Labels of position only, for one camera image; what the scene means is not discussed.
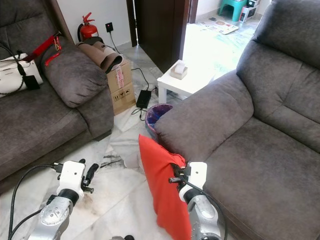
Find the wall switch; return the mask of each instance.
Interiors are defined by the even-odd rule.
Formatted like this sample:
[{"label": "wall switch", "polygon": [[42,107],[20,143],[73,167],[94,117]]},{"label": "wall switch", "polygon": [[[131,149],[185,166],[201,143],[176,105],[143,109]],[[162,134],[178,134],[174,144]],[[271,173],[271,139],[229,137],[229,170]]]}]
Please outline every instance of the wall switch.
[{"label": "wall switch", "polygon": [[106,23],[105,28],[107,33],[110,33],[114,30],[114,26],[112,25],[112,22]]}]

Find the sofa seat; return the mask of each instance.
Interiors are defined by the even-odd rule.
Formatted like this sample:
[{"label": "sofa seat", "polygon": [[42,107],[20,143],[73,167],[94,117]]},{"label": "sofa seat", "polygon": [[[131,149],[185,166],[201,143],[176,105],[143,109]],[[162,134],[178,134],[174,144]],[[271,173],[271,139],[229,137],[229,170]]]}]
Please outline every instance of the sofa seat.
[{"label": "sofa seat", "polygon": [[40,89],[0,98],[0,180],[88,129],[42,79]]},{"label": "sofa seat", "polygon": [[207,159],[204,189],[248,240],[320,239],[320,154],[252,117]]}]

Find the marble floor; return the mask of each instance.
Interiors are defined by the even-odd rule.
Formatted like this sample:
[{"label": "marble floor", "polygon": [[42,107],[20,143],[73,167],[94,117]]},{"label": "marble floor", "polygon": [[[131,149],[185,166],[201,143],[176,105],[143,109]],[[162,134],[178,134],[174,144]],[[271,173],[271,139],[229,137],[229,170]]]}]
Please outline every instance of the marble floor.
[{"label": "marble floor", "polygon": [[[234,69],[258,22],[248,22],[229,35],[219,35],[197,24],[188,24],[183,60],[188,65],[215,68],[216,77]],[[133,68],[142,69],[150,83],[149,89],[153,90],[162,73],[150,58],[139,46],[123,46],[119,50],[131,60]],[[137,70],[132,72],[132,81],[137,97],[147,85]],[[167,97],[169,104],[176,105],[180,101],[174,93]],[[152,91],[149,107],[157,103],[158,97]],[[157,226],[152,196],[144,172],[139,167],[138,136],[149,134],[139,114],[131,115],[134,109],[132,107],[115,116],[110,136],[101,141],[91,141],[60,161],[85,158],[87,166],[92,163],[100,165],[91,184],[95,188],[94,193],[86,194],[83,201],[75,206],[62,240],[108,240],[112,236],[124,237],[128,234],[137,240],[172,239]],[[42,170],[24,181],[16,196],[14,226],[24,216],[42,207],[58,184],[57,174],[50,169]],[[12,192],[10,190],[0,195],[0,240],[8,238]],[[23,224],[13,240],[28,239],[37,220],[34,217]]]}]

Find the sofa backrest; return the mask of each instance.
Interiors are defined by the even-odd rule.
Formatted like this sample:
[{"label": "sofa backrest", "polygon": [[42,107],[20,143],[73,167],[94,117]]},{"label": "sofa backrest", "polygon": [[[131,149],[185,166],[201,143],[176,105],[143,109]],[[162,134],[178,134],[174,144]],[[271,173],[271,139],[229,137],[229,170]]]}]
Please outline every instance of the sofa backrest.
[{"label": "sofa backrest", "polygon": [[[55,32],[42,0],[0,0],[0,41],[14,53],[32,53]],[[9,56],[0,48],[0,59]]]},{"label": "sofa backrest", "polygon": [[320,1],[274,0],[237,74],[254,116],[320,153]]}]

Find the gray sofa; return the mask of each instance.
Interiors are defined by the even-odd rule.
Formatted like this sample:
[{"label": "gray sofa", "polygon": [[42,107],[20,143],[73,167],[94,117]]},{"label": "gray sofa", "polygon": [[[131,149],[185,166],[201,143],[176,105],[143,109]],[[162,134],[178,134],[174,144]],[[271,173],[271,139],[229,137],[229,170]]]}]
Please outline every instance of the gray sofa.
[{"label": "gray sofa", "polygon": [[[30,54],[56,31],[41,0],[0,0],[0,41],[13,52]],[[57,161],[113,127],[106,74],[73,43],[60,42],[49,66],[53,46],[35,60],[39,90],[0,98],[0,193],[30,166]],[[0,59],[9,56],[0,48]]]},{"label": "gray sofa", "polygon": [[274,0],[238,66],[166,113],[239,240],[320,240],[320,1]]}]

